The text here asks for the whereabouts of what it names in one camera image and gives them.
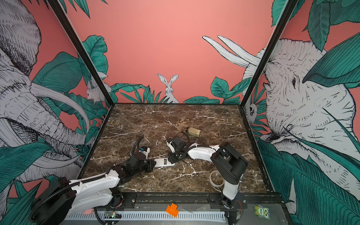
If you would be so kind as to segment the white red remote control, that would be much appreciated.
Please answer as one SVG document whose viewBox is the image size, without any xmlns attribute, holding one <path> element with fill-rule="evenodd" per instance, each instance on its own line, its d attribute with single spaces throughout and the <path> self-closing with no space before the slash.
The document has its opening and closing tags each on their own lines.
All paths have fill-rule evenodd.
<svg viewBox="0 0 360 225">
<path fill-rule="evenodd" d="M 156 162 L 155 168 L 157 168 L 157 167 L 173 167 L 173 166 L 175 166 L 175 164 L 171 163 L 168 160 L 168 158 L 157 158 L 157 159 L 154 159 L 154 161 Z"/>
</svg>

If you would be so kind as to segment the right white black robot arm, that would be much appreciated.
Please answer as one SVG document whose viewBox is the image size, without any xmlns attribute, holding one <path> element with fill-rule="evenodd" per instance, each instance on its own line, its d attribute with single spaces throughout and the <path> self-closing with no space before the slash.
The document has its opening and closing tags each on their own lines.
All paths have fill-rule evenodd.
<svg viewBox="0 0 360 225">
<path fill-rule="evenodd" d="M 240 183 L 248 167 L 247 160 L 228 142 L 220 145 L 200 145 L 191 142 L 189 136 L 187 141 L 179 136 L 166 140 L 170 148 L 168 161 L 175 164 L 186 158 L 193 160 L 204 160 L 212 162 L 224 179 L 224 187 L 221 195 L 221 202 L 227 209 L 233 209 L 237 204 Z"/>
</svg>

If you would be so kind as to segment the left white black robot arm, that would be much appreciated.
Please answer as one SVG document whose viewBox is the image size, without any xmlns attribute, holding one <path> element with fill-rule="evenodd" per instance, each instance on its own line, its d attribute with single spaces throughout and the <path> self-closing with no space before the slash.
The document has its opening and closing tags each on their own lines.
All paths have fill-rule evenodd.
<svg viewBox="0 0 360 225">
<path fill-rule="evenodd" d="M 58 178 L 31 204 L 28 217 L 38 225 L 58 225 L 66 217 L 98 206 L 119 207 L 123 200 L 118 186 L 134 176 L 153 171 L 156 162 L 148 159 L 149 149 L 140 148 L 143 137 L 137 139 L 131 156 L 107 172 L 85 179 Z"/>
</svg>

